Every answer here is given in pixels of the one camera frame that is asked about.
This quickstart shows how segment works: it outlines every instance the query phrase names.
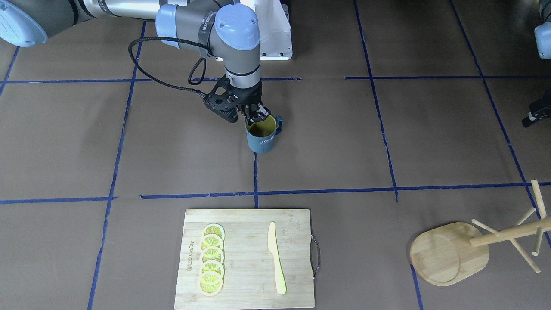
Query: blue joint cap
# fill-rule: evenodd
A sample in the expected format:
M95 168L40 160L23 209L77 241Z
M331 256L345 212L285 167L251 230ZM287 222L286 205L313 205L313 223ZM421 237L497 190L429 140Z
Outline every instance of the blue joint cap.
M155 28L157 29L157 36L167 36L169 38L177 38L176 33L176 9L175 4L164 4L155 17ZM174 46L179 49L178 42L173 41L161 41L164 44Z
M541 59L551 58L551 22L546 22L534 29L536 44Z
M260 43L260 30L255 11L243 4L228 4L216 13L216 33L229 46L248 51Z
M13 45L31 47L48 40L44 29L27 13L0 0L0 38Z

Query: wooden dowel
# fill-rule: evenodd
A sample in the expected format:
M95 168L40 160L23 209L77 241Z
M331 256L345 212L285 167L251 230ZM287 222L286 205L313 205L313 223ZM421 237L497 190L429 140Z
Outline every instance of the wooden dowel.
M534 190L534 197L536 198L536 206L538 206L539 216L541 218L547 217L545 211L545 205L543 205L542 192L539 190L538 180L532 180L532 189Z
M528 210L528 212L524 213L524 215L520 218L520 220L518 220L516 223L515 223L515 226L518 226L522 223L524 223L524 221L530 217L530 215L532 215L532 213L534 213L536 211L536 209L534 208L530 208L530 210Z
M530 258L530 256L528 256L528 253L526 253L526 251L520 246L520 244L518 243L517 240L515 240L515 239L509 239L509 241L511 241L511 243L515 246L515 248L516 248L517 251L520 253L520 255L522 255L522 257L524 257L524 259L526 260L526 262L528 263L528 265L530 265L530 267L532 267L532 269L533 269L537 274L539 274L540 272L542 272L542 270L536 265L536 263L534 263L534 261Z
M481 222L475 220L475 219L472 219L471 222L473 222L473 224L475 224L476 226L480 227L480 228L484 228L486 229L487 231L493 233L493 234L499 234L499 231L491 228L490 226L486 225L486 224L482 224Z
M504 229L496 234L485 234L482 236L471 238L471 245L478 247L480 245L496 243L504 240L530 236L536 233L538 227L541 227L544 232L551 231L551 217L546 217L538 221L514 226Z
M532 255L534 256L538 256L539 254L539 247L542 245L542 237L543 229L538 227L538 231L536 232L536 243L534 243L534 250L532 251Z

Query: mug handle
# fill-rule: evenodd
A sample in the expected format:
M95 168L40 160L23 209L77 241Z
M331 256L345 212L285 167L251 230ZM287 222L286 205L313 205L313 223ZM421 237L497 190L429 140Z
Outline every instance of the mug handle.
M275 135L277 136L278 134L281 133L281 130L283 130L283 117L276 116L275 121L277 122L277 129L275 130L276 132Z

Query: brown paper floor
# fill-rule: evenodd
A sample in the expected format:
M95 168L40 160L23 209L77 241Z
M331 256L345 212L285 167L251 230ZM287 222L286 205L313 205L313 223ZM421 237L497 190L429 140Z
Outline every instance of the brown paper floor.
M173 309L186 209L282 207L311 210L316 309L548 309L547 236L540 274L509 243L450 287L407 257L450 222L512 225L534 205L531 179L551 205L551 120L521 125L551 87L537 7L291 1L293 59L262 63L285 125L258 156L241 123L135 72L126 48L152 23L0 42L0 308ZM148 42L140 62L184 84L197 58ZM206 77L222 75L209 61Z

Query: bamboo cutting board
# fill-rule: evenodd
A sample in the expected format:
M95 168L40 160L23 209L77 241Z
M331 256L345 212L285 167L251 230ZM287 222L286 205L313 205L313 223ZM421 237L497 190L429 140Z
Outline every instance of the bamboo cutting board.
M287 292L277 294L268 226L275 222L279 257ZM198 287L201 233L217 223L225 231L224 285L215 296ZM310 263L310 210L188 209L183 221L176 310L313 308Z

